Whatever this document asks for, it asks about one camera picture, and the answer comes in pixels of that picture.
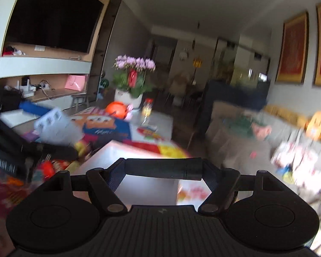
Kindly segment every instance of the bottle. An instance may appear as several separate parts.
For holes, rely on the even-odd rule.
[[[147,118],[151,115],[153,99],[145,99],[143,109],[141,110],[141,120],[144,124]]]

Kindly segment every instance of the pink gift bag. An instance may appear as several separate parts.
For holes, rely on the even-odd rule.
[[[85,87],[86,76],[85,75],[69,75],[67,82],[65,83],[65,89],[82,91]]]

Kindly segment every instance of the potted orchid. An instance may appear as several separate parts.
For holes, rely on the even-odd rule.
[[[133,104],[134,108],[138,108],[142,94],[152,90],[152,86],[146,83],[146,75],[154,72],[155,62],[125,55],[115,59],[114,67],[119,70],[113,75],[113,83],[117,87],[115,100]]]

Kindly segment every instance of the orange ball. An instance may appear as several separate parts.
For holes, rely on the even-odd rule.
[[[118,119],[125,119],[127,112],[127,106],[119,101],[114,101],[106,107],[106,113]]]

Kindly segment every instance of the gray stool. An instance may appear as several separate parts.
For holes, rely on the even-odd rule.
[[[86,94],[74,94],[71,97],[73,98],[73,101],[71,102],[70,108],[73,108],[75,106],[76,112],[78,111],[79,105],[86,104],[87,107],[89,107],[89,98]]]

